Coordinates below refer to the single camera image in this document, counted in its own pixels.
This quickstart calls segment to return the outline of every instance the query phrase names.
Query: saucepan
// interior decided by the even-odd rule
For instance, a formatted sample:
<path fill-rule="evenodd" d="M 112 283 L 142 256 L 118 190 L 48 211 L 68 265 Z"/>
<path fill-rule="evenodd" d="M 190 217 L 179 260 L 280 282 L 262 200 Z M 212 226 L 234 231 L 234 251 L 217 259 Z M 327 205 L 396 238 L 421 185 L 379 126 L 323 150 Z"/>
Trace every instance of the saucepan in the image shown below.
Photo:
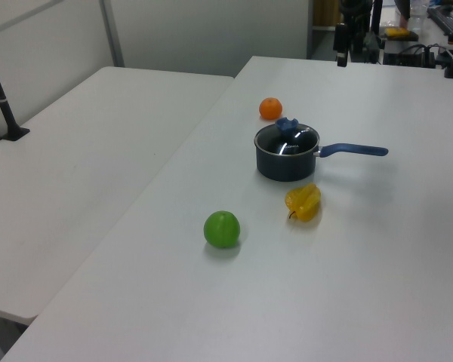
<path fill-rule="evenodd" d="M 382 147 L 336 143 L 319 146 L 319 134 L 297 119 L 280 118 L 275 124 L 258 131 L 254 138 L 257 149 L 257 169 L 275 181 L 297 181 L 309 176 L 316 168 L 316 158 L 336 152 L 385 156 Z"/>

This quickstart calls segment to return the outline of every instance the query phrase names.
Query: equipment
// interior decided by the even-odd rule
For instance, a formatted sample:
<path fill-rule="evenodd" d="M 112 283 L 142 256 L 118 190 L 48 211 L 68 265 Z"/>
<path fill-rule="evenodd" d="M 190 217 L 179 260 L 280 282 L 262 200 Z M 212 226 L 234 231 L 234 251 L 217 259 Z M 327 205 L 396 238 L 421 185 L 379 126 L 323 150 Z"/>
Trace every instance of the equipment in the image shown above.
<path fill-rule="evenodd" d="M 448 11 L 439 8 L 429 8 L 428 17 L 443 31 L 445 35 L 453 34 L 453 16 Z"/>
<path fill-rule="evenodd" d="M 399 11 L 409 18 L 409 0 L 396 0 Z M 350 54 L 354 63 L 376 63 L 379 59 L 379 22 L 383 0 L 339 0 L 339 9 L 344 23 L 337 24 L 334 36 L 334 50 L 337 51 L 337 65 L 346 66 Z"/>

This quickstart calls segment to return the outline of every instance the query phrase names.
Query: pot lid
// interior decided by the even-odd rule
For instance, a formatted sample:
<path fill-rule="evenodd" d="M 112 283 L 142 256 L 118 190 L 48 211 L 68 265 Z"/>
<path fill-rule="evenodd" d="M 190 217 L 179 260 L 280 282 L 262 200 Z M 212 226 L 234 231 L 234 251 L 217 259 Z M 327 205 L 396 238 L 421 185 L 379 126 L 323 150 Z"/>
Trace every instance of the pot lid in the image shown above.
<path fill-rule="evenodd" d="M 254 143 L 260 150 L 274 155 L 298 155 L 317 148 L 319 134 L 295 118 L 280 118 L 258 131 Z"/>

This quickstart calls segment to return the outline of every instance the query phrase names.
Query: white wall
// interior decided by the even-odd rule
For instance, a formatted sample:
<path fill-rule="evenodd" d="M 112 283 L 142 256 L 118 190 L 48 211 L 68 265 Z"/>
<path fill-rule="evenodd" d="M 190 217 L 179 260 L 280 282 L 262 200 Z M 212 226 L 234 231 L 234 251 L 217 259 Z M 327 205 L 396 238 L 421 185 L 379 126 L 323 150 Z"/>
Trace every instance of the white wall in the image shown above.
<path fill-rule="evenodd" d="M 64 0 L 0 32 L 0 80 L 18 124 L 111 65 L 98 0 Z"/>
<path fill-rule="evenodd" d="M 310 0 L 106 0 L 125 66 L 236 76 L 253 55 L 307 58 Z"/>

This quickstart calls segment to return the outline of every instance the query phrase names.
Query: toy fruit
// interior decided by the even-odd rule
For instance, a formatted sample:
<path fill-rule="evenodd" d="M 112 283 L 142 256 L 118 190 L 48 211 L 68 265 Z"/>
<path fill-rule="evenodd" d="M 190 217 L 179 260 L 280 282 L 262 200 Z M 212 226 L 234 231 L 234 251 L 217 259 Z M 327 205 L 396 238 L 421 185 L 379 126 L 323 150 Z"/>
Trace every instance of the toy fruit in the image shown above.
<path fill-rule="evenodd" d="M 319 212 L 320 190 L 315 183 L 287 192 L 285 204 L 291 211 L 290 219 L 296 216 L 301 221 L 309 221 Z"/>
<path fill-rule="evenodd" d="M 214 247 L 234 247 L 240 236 L 240 224 L 232 213 L 217 211 L 206 219 L 203 234 Z"/>
<path fill-rule="evenodd" d="M 258 111 L 263 119 L 277 119 L 282 115 L 282 104 L 276 98 L 265 98 L 260 103 Z"/>

